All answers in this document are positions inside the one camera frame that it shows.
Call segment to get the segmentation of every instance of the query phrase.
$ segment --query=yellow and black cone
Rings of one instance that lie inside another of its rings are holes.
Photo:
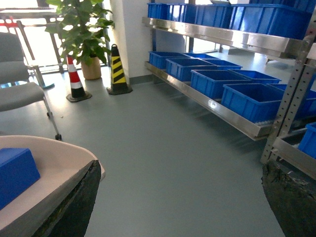
[[[116,44],[111,47],[111,67],[112,79],[111,88],[107,88],[110,95],[121,95],[131,93],[133,91],[130,85],[127,85],[123,70],[123,65],[119,56],[119,49]]]

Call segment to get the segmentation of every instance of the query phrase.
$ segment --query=blue block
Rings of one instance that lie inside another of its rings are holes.
[[[40,178],[32,153],[27,148],[0,150],[0,210]]]

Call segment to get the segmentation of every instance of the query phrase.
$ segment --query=metal shelf edge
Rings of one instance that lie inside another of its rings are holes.
[[[279,58],[297,57],[303,42],[298,39],[200,26],[190,23],[167,21],[148,17],[143,17],[142,23],[153,29],[208,40]]]
[[[316,180],[316,159],[277,137],[272,152]]]
[[[149,62],[145,62],[145,66],[149,69],[154,75],[168,83],[169,85],[175,87],[177,90],[187,95],[191,99],[195,100],[197,103],[211,111],[216,116],[220,117],[231,126],[235,127],[246,136],[252,140],[261,140],[267,138],[270,133],[272,124],[265,125],[256,125],[242,116],[234,113],[228,108],[222,106],[220,103],[216,102],[193,89],[192,87],[186,85],[185,83],[179,81],[178,79],[170,76],[165,71],[156,68],[151,65]]]

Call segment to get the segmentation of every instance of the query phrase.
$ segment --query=potted plant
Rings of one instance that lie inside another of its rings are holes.
[[[99,60],[107,63],[105,53],[110,41],[105,29],[113,25],[113,21],[105,18],[111,12],[100,3],[103,0],[46,0],[48,4],[57,6],[57,27],[47,27],[46,31],[58,33],[63,48],[62,56],[71,55],[77,64],[81,63],[83,76],[86,79],[101,77]]]

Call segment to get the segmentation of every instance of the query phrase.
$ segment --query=gray chair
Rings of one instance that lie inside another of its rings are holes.
[[[20,40],[11,33],[0,32],[0,85],[16,81],[29,81],[28,67],[24,64]],[[52,121],[56,140],[61,140],[53,114],[43,89],[34,82],[0,88],[0,112],[21,108],[37,101],[44,101],[47,116]]]

